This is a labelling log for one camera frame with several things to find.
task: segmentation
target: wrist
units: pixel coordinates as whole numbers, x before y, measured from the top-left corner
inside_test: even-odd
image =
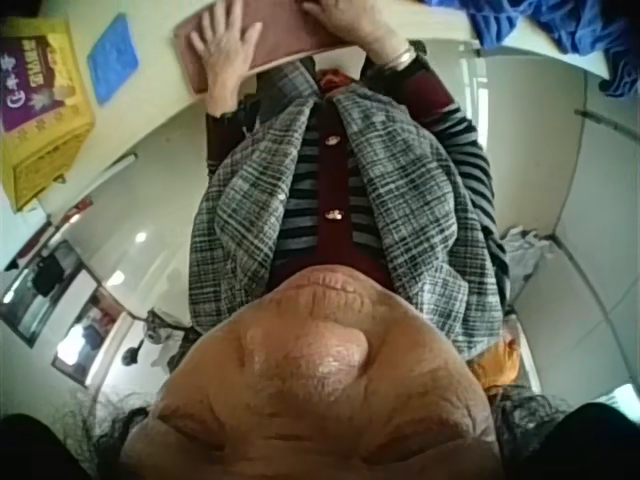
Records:
[[[409,48],[409,41],[389,29],[366,45],[363,50],[376,65],[386,65]]]
[[[238,109],[239,90],[239,85],[210,84],[206,97],[207,113],[220,118],[226,113],[235,112]]]

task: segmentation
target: plaid jacket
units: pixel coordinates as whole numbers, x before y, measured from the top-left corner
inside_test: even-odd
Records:
[[[313,99],[251,133],[210,179],[192,232],[189,298],[206,332],[262,296]],[[480,223],[437,140],[358,85],[334,102],[359,164],[396,292],[471,358],[501,335]]]

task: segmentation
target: bracelet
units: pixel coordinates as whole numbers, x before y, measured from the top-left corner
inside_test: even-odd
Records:
[[[400,71],[416,58],[416,50],[410,45],[406,50],[384,66],[385,70]]]

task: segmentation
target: sleeve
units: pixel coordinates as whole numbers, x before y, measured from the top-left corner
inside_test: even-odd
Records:
[[[403,70],[382,74],[377,83],[386,95],[407,107],[411,118],[431,132],[451,158],[480,221],[500,302],[506,308],[509,265],[495,221],[491,168],[478,142],[478,130],[420,55]]]
[[[207,171],[213,176],[220,164],[245,138],[243,123],[236,116],[216,118],[207,114]]]

